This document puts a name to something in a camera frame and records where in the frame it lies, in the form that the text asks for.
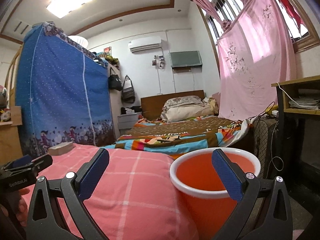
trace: white wall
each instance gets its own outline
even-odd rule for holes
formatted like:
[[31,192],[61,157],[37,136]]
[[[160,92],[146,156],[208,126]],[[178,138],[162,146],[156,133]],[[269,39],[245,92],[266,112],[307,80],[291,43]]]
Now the white wall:
[[[131,40],[160,36],[162,48],[131,53],[128,43]],[[151,20],[123,26],[88,39],[90,51],[101,52],[105,47],[112,47],[112,56],[119,58],[121,76],[128,75],[140,98],[169,94],[182,91],[203,89],[201,68],[192,71],[172,71],[169,52],[197,50],[195,37],[187,18],[169,18]],[[152,66],[154,55],[164,55],[164,69]]]
[[220,77],[207,29],[195,3],[190,4],[188,19],[202,58],[203,89],[207,96],[211,96],[220,92]]
[[[320,36],[320,23],[305,0],[298,0]],[[297,78],[320,75],[320,46],[296,53]]]
[[19,49],[18,44],[0,39],[0,85],[4,85],[9,65]]

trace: human hand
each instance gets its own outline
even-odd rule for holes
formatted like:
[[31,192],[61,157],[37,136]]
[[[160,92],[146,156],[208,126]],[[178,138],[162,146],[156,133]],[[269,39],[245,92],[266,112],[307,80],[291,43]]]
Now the human hand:
[[[19,190],[20,196],[26,195],[30,192],[30,189],[28,188],[23,188]],[[2,212],[6,217],[9,216],[8,211],[6,208],[2,205],[0,205]],[[27,226],[27,220],[28,220],[28,206],[23,197],[20,198],[19,200],[19,212],[16,214],[18,221],[23,227]]]

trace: nightstand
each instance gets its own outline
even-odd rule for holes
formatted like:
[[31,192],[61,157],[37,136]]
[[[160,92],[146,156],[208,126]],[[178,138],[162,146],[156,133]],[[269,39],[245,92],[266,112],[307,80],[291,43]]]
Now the nightstand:
[[141,112],[121,114],[118,116],[118,129],[120,130],[120,135],[126,134],[127,131],[135,125],[139,120],[139,115],[141,115]]

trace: blanket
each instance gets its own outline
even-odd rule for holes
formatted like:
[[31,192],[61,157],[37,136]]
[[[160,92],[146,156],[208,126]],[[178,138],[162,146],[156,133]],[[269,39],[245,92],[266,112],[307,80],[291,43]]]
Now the blanket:
[[103,148],[158,152],[177,158],[199,149],[230,146],[247,134],[249,125],[249,120],[232,122],[212,115],[173,123],[140,119],[130,134]]

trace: drawer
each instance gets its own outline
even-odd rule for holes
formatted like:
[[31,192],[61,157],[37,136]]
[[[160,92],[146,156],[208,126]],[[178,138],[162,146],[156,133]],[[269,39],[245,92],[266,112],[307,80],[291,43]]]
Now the drawer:
[[118,116],[118,122],[122,123],[122,122],[137,122],[139,120],[139,115],[140,113],[133,113],[133,114],[122,114]]
[[118,123],[118,129],[121,130],[121,129],[131,129],[135,123],[137,121],[132,121],[132,122],[120,122]]

